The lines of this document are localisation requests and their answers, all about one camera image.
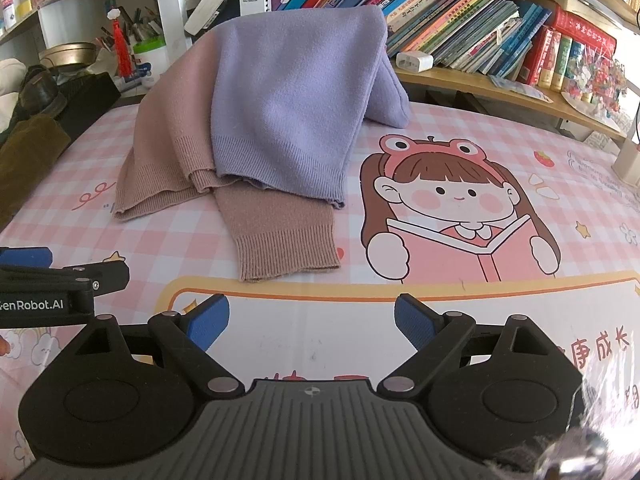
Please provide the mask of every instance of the pink sweater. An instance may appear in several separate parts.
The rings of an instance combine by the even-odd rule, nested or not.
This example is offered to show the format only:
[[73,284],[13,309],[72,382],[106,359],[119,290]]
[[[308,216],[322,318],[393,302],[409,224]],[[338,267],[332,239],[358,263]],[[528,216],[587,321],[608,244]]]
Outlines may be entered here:
[[129,220],[213,191],[238,248],[241,280],[339,267],[328,203],[216,175],[210,143],[219,64],[214,46],[212,30],[140,103],[114,217]]

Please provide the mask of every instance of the purple fabric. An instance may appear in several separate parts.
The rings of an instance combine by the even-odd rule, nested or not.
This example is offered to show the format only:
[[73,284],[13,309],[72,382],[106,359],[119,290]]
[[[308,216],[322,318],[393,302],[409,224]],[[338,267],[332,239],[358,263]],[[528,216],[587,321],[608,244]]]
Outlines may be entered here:
[[409,123],[409,99],[385,55],[378,6],[252,14],[214,30],[218,175],[343,207],[363,117],[396,128]]

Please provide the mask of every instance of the red tassel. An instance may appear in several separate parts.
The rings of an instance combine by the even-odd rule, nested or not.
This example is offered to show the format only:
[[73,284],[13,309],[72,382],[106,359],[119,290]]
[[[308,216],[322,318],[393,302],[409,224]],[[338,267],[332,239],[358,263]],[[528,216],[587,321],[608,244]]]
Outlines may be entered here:
[[118,71],[122,77],[129,77],[133,74],[131,58],[127,50],[127,42],[120,28],[118,20],[113,21],[113,39],[115,41],[116,54],[118,56]]

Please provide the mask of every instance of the brown fabric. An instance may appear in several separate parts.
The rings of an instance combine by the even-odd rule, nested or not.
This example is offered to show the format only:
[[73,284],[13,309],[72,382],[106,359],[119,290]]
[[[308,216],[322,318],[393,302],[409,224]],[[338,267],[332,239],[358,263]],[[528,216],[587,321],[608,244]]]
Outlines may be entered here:
[[326,202],[216,175],[210,115],[217,67],[212,30],[142,100],[133,147],[118,176],[114,217],[129,220],[215,189],[238,248],[241,280],[339,267]]
[[60,125],[45,115],[16,125],[0,148],[0,231],[49,174],[69,142]]
[[340,267],[327,202],[247,182],[220,187],[215,197],[238,248],[241,280]]

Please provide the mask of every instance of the cartoon eye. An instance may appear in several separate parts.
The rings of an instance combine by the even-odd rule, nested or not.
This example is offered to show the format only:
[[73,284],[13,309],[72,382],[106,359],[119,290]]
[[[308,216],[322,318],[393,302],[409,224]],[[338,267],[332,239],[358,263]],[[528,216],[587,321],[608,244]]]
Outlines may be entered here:
[[457,148],[465,155],[477,155],[478,149],[471,142],[460,142]]
[[398,137],[390,137],[385,140],[385,147],[393,152],[405,152],[409,149],[409,144],[406,140]]

